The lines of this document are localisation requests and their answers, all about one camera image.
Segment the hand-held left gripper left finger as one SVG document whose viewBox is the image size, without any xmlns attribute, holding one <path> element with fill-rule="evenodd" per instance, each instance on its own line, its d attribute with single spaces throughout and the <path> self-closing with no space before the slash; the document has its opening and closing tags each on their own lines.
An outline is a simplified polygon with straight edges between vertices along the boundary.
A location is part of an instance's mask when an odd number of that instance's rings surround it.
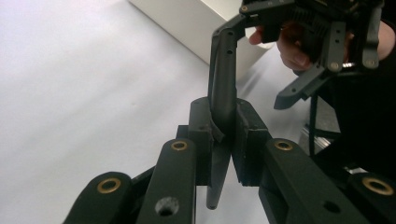
<svg viewBox="0 0 396 224">
<path fill-rule="evenodd" d="M 196 145 L 196 185 L 209 186 L 214 138 L 211 112 L 206 97 L 191 102 L 189 124 L 177 127 L 177 138 L 188 138 Z"/>
</svg>

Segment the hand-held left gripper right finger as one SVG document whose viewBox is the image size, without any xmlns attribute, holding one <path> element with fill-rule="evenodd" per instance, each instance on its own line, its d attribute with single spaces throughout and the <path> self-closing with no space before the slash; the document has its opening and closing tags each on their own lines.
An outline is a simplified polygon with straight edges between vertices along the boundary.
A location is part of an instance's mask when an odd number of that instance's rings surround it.
<svg viewBox="0 0 396 224">
<path fill-rule="evenodd" d="M 258 187 L 262 178 L 261 150 L 271 138 L 267 126 L 246 100 L 236 101 L 233 165 L 238 182 L 244 187 Z"/>
</svg>

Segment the white plastic bin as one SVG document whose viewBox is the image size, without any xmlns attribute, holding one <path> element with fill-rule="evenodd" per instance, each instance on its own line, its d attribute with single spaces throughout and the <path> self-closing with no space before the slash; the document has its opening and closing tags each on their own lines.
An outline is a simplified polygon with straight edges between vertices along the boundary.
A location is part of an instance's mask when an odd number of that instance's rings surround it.
<svg viewBox="0 0 396 224">
<path fill-rule="evenodd" d="M 129 0 L 204 62 L 213 32 L 238 14 L 242 0 Z"/>
</svg>

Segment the white board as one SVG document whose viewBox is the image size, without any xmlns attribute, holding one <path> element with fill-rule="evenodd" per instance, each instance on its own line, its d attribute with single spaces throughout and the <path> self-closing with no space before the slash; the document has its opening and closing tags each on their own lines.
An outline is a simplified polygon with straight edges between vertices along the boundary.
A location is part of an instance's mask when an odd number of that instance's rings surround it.
<svg viewBox="0 0 396 224">
<path fill-rule="evenodd" d="M 94 177 L 146 171 L 207 76 L 128 0 L 0 0 L 0 224 L 62 224 Z"/>
</svg>

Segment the metal floor rail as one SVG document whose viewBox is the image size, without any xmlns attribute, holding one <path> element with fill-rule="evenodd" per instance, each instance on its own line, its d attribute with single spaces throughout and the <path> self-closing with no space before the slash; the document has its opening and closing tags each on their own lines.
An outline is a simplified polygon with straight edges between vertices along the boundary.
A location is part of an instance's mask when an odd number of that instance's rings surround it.
<svg viewBox="0 0 396 224">
<path fill-rule="evenodd" d="M 310 132 L 306 127 L 303 127 L 301 130 L 301 135 L 300 139 L 298 141 L 298 144 L 300 147 L 306 152 L 309 152 L 309 136 Z M 324 137 L 314 137 L 314 147 L 315 147 L 315 152 L 320 152 L 322 149 L 328 147 L 331 144 L 331 142 Z"/>
</svg>

